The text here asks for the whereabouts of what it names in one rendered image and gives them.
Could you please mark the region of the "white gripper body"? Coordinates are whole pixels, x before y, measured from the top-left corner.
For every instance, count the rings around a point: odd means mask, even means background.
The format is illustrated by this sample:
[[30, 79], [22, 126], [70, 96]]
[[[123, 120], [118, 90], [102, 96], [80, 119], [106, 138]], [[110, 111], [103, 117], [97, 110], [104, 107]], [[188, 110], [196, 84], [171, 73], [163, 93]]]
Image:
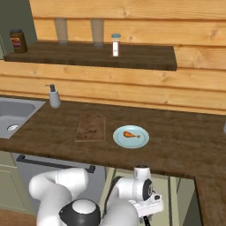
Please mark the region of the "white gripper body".
[[155, 203], [150, 202], [148, 205], [139, 204], [134, 200], [131, 200], [131, 203], [136, 208], [139, 218], [143, 216], [154, 215], [154, 214], [160, 213], [163, 210], [163, 202], [161, 200]]

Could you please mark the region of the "pale green drawer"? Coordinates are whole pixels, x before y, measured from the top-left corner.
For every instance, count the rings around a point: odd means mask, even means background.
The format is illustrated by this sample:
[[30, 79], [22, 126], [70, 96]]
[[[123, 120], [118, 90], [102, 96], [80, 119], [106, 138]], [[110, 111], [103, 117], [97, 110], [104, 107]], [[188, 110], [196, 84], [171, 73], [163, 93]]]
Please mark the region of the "pale green drawer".
[[153, 188], [164, 209], [148, 217], [151, 226], [203, 226], [193, 179], [153, 174]]

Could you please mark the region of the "pale blue plate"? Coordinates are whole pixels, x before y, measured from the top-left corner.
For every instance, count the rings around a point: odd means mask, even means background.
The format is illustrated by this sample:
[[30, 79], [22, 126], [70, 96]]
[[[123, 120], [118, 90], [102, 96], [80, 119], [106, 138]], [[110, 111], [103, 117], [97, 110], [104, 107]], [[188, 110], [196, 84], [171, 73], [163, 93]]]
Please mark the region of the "pale blue plate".
[[[123, 135], [124, 131], [131, 132], [135, 135], [140, 135], [140, 138], [126, 138]], [[145, 146], [149, 141], [148, 132], [137, 125], [124, 125], [118, 127], [113, 133], [113, 140], [120, 146], [125, 148], [140, 148]]]

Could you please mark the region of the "brown wooden cutting board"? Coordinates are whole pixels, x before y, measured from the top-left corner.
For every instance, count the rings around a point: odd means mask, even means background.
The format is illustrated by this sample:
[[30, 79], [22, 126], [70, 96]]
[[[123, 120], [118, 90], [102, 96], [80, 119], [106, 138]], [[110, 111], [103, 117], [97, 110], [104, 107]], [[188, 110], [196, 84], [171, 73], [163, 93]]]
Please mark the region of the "brown wooden cutting board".
[[105, 117], [97, 113], [82, 113], [75, 136], [76, 142], [104, 141]]

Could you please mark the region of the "orange chicken drumstick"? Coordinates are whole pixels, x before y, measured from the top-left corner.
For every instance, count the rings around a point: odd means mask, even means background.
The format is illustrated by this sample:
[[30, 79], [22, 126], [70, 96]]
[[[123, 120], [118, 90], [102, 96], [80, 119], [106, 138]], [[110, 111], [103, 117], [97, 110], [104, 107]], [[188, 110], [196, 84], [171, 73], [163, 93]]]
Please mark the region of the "orange chicken drumstick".
[[140, 135], [135, 135], [131, 132], [128, 132], [128, 131], [124, 131], [123, 132], [123, 135], [126, 137], [126, 138], [140, 138]]

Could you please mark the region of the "grey dishwasher front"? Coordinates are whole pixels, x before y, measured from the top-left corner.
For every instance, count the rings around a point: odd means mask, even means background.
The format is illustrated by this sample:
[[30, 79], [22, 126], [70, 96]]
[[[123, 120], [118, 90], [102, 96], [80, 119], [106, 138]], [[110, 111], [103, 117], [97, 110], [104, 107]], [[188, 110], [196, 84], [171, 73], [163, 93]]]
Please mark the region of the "grey dishwasher front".
[[[28, 163], [28, 161], [38, 161], [46, 163], [54, 163], [65, 165], [68, 168], [83, 168], [88, 169], [90, 164], [81, 162], [69, 162], [52, 158], [45, 158], [40, 156], [33, 156], [25, 154], [24, 159], [20, 159], [21, 154], [12, 153], [13, 159], [18, 167], [19, 174], [25, 184], [28, 187], [29, 182], [33, 176], [41, 174], [43, 172], [57, 170], [56, 167], [44, 166], [39, 163]], [[103, 187], [105, 185], [106, 173], [103, 166], [95, 165], [95, 170], [93, 173], [88, 174], [89, 183], [85, 191], [80, 194], [79, 199], [89, 199], [95, 203], [99, 203]]]

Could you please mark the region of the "pale green cabinet door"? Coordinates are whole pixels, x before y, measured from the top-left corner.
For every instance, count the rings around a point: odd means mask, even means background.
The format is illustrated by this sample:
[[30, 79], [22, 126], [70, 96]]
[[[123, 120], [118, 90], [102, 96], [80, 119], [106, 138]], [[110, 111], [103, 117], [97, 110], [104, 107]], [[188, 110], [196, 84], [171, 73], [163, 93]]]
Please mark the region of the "pale green cabinet door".
[[34, 215], [34, 208], [11, 153], [0, 151], [0, 209]]

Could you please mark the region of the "grey soap dispenser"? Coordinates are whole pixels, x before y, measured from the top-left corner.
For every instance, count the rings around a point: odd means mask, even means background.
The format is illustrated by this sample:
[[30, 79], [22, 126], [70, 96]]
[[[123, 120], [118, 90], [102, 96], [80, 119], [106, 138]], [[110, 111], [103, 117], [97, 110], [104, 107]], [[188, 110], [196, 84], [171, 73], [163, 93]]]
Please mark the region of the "grey soap dispenser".
[[58, 109], [61, 106], [60, 95], [54, 84], [49, 84], [49, 105], [53, 109]]

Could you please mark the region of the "grey steel sink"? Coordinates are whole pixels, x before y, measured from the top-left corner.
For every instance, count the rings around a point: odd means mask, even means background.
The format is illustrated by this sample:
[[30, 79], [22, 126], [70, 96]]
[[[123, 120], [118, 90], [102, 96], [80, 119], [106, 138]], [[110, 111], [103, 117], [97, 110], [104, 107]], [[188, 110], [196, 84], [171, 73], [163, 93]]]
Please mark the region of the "grey steel sink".
[[0, 97], [0, 139], [9, 139], [44, 104], [44, 101]]

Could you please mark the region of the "white bottle with blue cap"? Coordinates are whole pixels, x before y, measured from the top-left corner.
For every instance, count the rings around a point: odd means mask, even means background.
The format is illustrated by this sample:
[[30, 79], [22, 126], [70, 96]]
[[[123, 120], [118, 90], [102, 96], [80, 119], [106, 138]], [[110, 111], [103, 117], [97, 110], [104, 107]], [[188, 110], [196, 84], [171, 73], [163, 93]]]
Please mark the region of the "white bottle with blue cap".
[[112, 56], [118, 57], [119, 56], [119, 47], [120, 47], [120, 37], [121, 34], [112, 34]]

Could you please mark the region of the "clear drinking glass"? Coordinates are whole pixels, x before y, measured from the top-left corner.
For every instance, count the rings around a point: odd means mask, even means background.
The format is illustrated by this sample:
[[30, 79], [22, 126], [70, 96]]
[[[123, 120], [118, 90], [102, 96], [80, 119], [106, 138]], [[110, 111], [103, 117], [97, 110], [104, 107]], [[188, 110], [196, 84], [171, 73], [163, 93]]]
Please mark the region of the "clear drinking glass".
[[94, 45], [96, 47], [101, 47], [104, 39], [104, 20], [91, 19], [91, 29]]
[[68, 42], [67, 19], [55, 18], [54, 22], [58, 43], [65, 45]]

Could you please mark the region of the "brown jar with dark lid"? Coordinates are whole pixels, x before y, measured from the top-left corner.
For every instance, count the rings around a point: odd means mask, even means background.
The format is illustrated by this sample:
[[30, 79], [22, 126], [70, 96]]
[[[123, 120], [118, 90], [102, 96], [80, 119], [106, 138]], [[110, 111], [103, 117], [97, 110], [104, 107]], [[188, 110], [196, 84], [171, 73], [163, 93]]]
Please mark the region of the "brown jar with dark lid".
[[10, 31], [10, 37], [15, 53], [27, 52], [26, 39], [21, 29], [12, 29]]

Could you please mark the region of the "dark wooden wall shelf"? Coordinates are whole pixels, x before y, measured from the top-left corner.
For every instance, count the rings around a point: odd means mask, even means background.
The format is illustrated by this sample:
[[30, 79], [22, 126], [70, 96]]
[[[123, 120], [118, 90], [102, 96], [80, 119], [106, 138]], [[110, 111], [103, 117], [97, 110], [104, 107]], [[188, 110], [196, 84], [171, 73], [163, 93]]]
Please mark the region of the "dark wooden wall shelf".
[[25, 53], [9, 53], [7, 62], [35, 64], [68, 64], [157, 71], [176, 71], [177, 59], [172, 46], [121, 44], [119, 56], [112, 55], [112, 45], [95, 47], [92, 42], [38, 41]]

